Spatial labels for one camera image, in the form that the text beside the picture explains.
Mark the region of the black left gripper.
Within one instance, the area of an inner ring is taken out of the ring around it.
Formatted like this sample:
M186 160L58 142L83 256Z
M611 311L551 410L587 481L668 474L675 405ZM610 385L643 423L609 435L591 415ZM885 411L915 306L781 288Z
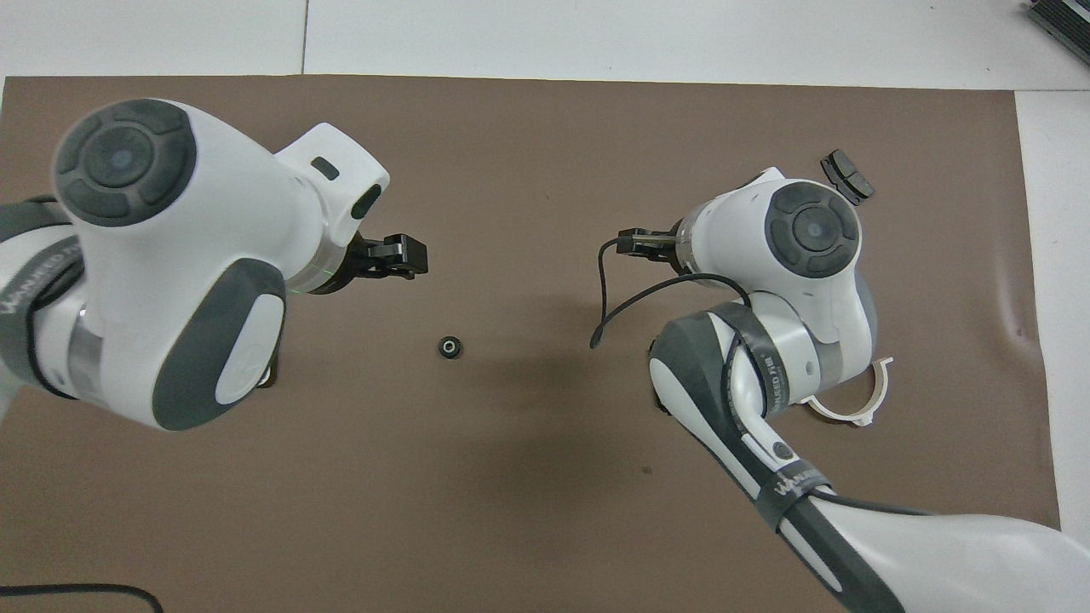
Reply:
M426 244L409 235L390 235L382 241L355 235L337 271L337 288L358 278L401 277L408 280L429 272Z

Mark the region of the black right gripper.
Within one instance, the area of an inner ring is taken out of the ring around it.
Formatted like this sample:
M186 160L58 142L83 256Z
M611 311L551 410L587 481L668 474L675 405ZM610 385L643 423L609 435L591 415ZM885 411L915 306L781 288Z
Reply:
M666 261L677 274L693 274L694 267L689 262L691 244L681 236L681 223L674 223L668 232L658 232L661 240L655 241L654 232L645 228L629 228L617 232L615 239L616 252L619 255L633 257L658 257Z

